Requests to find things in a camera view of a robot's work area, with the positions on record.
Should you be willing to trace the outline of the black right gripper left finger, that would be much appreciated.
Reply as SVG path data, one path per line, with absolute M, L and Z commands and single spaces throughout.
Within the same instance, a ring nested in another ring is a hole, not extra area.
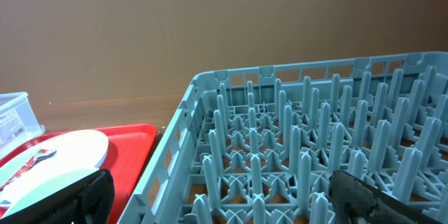
M 30 190 L 1 218 L 3 224 L 106 223 L 115 188 L 108 169 L 60 174 Z

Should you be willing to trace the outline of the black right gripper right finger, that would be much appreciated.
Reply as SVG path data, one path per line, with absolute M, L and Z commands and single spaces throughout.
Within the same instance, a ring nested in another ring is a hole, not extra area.
M 330 176 L 328 196 L 336 224 L 438 223 L 342 170 L 334 171 Z

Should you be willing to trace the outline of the light blue plate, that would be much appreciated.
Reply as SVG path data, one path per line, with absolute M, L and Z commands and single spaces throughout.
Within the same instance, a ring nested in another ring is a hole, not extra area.
M 57 153 L 23 174 L 1 191 L 1 207 L 8 208 L 30 190 L 60 174 L 84 168 L 100 168 L 106 159 L 109 139 L 105 133 L 85 129 L 52 137 L 28 148 L 1 167 L 1 186 L 40 149 Z

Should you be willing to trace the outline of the red snack wrapper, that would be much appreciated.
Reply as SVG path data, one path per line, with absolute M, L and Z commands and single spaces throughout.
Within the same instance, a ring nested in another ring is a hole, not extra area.
M 38 150 L 35 155 L 33 155 L 28 161 L 26 161 L 21 168 L 19 168 L 14 175 L 12 175 L 7 182 L 5 182 L 1 186 L 1 191 L 5 189 L 6 186 L 14 182 L 15 180 L 19 179 L 23 174 L 28 172 L 30 169 L 32 169 L 34 166 L 36 166 L 38 163 L 47 160 L 48 158 L 52 158 L 57 153 L 56 149 L 40 149 Z

